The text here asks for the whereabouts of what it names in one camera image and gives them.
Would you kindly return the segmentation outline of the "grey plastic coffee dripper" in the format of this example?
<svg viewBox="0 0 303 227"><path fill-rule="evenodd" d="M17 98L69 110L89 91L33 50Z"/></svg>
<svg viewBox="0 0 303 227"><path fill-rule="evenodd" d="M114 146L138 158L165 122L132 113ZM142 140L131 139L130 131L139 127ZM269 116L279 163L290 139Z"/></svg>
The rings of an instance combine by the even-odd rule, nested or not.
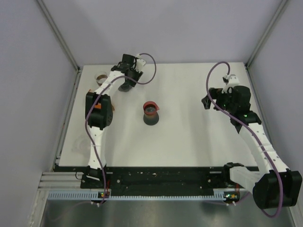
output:
<svg viewBox="0 0 303 227"><path fill-rule="evenodd" d="M122 85L118 88L118 90L119 90L120 92L128 92L128 91L130 91L131 89L132 89L132 86L129 85L129 84L127 84L127 83L122 84Z"/></svg>

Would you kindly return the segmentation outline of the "clear glass with brown band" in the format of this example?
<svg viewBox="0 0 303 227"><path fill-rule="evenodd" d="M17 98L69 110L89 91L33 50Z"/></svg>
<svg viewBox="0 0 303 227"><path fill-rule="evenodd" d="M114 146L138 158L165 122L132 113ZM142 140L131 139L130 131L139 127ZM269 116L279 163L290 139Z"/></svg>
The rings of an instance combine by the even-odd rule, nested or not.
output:
<svg viewBox="0 0 303 227"><path fill-rule="evenodd" d="M100 71L97 74L95 74L95 81L99 86L101 86L106 81L107 78L108 75L104 71Z"/></svg>

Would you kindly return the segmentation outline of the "red rimmed coffee server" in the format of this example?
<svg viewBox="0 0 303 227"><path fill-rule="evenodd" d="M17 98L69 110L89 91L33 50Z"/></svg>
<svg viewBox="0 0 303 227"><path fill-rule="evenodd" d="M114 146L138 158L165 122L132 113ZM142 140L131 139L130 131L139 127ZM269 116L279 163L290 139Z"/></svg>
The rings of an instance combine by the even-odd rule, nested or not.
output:
<svg viewBox="0 0 303 227"><path fill-rule="evenodd" d="M145 124L149 126L153 126L158 123L159 121L159 114L157 111L159 110L159 107L157 104L153 101L148 101L144 103L143 105L143 121Z"/></svg>

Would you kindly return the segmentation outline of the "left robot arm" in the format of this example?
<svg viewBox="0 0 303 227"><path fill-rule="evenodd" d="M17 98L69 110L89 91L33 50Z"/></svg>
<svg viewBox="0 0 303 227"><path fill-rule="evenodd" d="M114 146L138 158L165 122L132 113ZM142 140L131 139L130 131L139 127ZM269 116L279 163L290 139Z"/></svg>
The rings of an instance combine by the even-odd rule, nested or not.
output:
<svg viewBox="0 0 303 227"><path fill-rule="evenodd" d="M101 79L99 88L86 94L85 130L90 140L90 169L101 171L106 165L105 134L113 120L111 97L118 90L127 92L133 88L142 76L145 64L139 54L124 54L107 77Z"/></svg>

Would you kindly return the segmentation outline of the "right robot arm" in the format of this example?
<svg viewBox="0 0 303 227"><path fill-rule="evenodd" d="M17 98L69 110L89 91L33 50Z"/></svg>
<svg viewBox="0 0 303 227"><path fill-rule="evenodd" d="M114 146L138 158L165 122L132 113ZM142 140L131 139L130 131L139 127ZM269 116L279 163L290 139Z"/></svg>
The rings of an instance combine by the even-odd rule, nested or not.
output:
<svg viewBox="0 0 303 227"><path fill-rule="evenodd" d="M292 207L297 204L302 176L292 171L281 160L269 142L261 119L253 112L251 93L246 86L235 86L225 93L221 88L210 88L201 101L205 109L222 111L245 141L257 163L259 173L250 171L240 163L227 163L223 167L221 182L226 187L236 183L252 193L260 209Z"/></svg>

